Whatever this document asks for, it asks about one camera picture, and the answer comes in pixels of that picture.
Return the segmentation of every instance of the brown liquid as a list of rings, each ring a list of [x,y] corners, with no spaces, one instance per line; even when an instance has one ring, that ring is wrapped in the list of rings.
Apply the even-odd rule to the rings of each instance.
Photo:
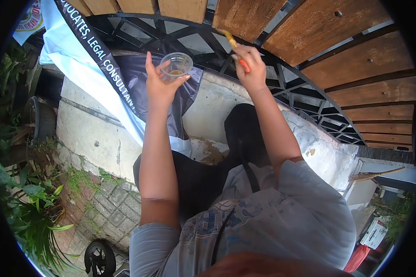
[[[171,75],[180,75],[180,74],[183,74],[183,71],[181,71],[181,70],[173,70],[173,71],[170,72],[170,74]]]

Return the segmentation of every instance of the clear plastic cup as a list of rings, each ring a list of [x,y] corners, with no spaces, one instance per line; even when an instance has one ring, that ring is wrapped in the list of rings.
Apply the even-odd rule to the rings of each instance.
[[[180,52],[169,53],[160,61],[160,68],[169,81],[174,81],[176,78],[188,74],[192,67],[191,57]]]

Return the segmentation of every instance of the black pants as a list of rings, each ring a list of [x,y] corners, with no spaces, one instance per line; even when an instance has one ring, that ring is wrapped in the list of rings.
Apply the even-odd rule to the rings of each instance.
[[[230,169],[251,162],[258,167],[270,164],[253,105],[235,106],[224,122],[230,149],[227,157],[216,165],[199,163],[187,156],[172,152],[179,186],[180,222],[184,223],[201,211],[210,208],[222,193]],[[134,163],[134,180],[139,188],[141,154]]]

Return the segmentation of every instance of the hand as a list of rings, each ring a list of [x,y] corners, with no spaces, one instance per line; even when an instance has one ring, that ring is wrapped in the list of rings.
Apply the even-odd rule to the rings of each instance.
[[[166,109],[174,100],[177,89],[185,83],[190,76],[183,75],[172,82],[163,81],[165,73],[161,72],[160,65],[154,67],[151,60],[151,53],[146,54],[145,63],[146,73],[146,91],[148,93],[148,110]]]
[[[266,80],[266,65],[262,61],[259,51],[255,47],[244,46],[237,44],[236,48],[233,48],[234,52],[237,53],[250,67],[250,72],[245,73],[244,68],[239,63],[237,55],[232,54],[232,58],[236,63],[237,76],[248,91],[248,93],[254,94],[262,89],[267,89]]]

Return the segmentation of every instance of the black metal frame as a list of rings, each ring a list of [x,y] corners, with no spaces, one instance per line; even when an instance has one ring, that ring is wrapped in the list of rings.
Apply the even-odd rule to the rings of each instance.
[[[214,34],[219,34],[211,27],[214,10],[207,9],[205,19],[202,24],[177,19],[172,17],[161,16],[159,12],[153,15],[122,13],[108,15],[93,15],[88,17],[89,23],[101,33],[101,39],[111,49],[130,50],[135,52],[146,53],[152,52],[154,55],[163,56],[170,52],[183,52],[192,57],[194,66],[205,69],[233,81],[239,81],[236,75],[236,69],[230,53],[227,53]],[[121,18],[120,23],[114,28],[109,17]],[[144,19],[153,19],[156,28],[150,26]],[[187,25],[183,29],[177,30],[170,34],[166,33],[165,21],[175,22]],[[142,42],[121,30],[123,24],[128,24],[150,37],[146,42]],[[207,54],[193,54],[185,47],[179,38],[192,34],[199,34],[201,38],[214,51]],[[237,38],[237,42],[243,45],[256,47],[267,66],[272,66],[276,72],[277,80],[266,79],[266,84],[273,96],[286,107],[290,108],[299,116],[309,120],[325,131],[331,137],[340,143],[365,145],[361,134],[353,128],[351,120],[344,114],[341,108],[327,96],[324,90],[317,87],[309,78],[307,78],[298,68],[292,67],[282,59],[274,56],[272,53],[261,48],[262,42],[268,36],[263,32],[254,43]],[[283,67],[298,76],[296,79],[285,82]],[[319,105],[311,105],[296,101],[295,96],[308,97],[319,101]]]

